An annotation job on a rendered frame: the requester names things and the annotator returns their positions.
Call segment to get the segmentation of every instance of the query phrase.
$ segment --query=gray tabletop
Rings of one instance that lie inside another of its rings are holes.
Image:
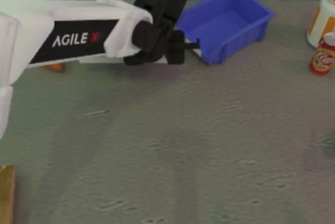
[[[314,224],[335,218],[335,74],[308,69],[317,2],[268,2],[266,38],[206,66],[28,69],[0,164],[19,224]]]

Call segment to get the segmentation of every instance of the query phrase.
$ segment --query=blue tray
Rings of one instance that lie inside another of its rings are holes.
[[[261,41],[275,14],[257,0],[204,0],[183,11],[177,29],[200,39],[201,58],[223,64],[227,57]]]

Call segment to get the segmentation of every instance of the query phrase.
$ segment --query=soda can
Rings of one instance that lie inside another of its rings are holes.
[[[309,64],[309,69],[317,75],[330,72],[335,59],[335,33],[326,33],[320,40],[319,46]]]

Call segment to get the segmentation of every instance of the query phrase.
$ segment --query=agile x logo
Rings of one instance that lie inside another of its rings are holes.
[[[117,23],[118,20],[55,21],[53,31],[30,63],[103,54],[104,42]]]
[[[52,44],[52,47],[81,45],[98,42],[100,32],[82,32],[58,35]]]

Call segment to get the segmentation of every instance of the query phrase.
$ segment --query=robotic arm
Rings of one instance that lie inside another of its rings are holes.
[[[126,65],[183,64],[182,31],[174,30],[187,0],[0,0],[0,139],[14,84],[27,67],[105,55]]]

